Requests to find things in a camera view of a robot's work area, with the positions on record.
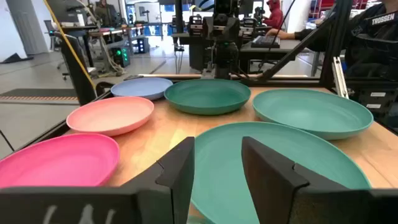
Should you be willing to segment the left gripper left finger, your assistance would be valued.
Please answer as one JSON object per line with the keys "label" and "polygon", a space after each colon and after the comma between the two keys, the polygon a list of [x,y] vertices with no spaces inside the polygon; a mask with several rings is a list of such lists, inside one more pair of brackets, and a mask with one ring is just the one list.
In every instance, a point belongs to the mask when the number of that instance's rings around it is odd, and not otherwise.
{"label": "left gripper left finger", "polygon": [[129,192],[121,223],[186,224],[195,173],[195,138],[187,137],[121,187]]}

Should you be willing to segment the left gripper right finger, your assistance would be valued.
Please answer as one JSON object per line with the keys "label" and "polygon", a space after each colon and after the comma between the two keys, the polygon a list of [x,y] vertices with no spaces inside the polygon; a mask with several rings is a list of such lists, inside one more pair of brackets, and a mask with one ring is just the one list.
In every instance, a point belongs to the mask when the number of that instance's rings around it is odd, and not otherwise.
{"label": "left gripper right finger", "polygon": [[344,223],[344,187],[251,137],[242,140],[244,175],[261,223]]}

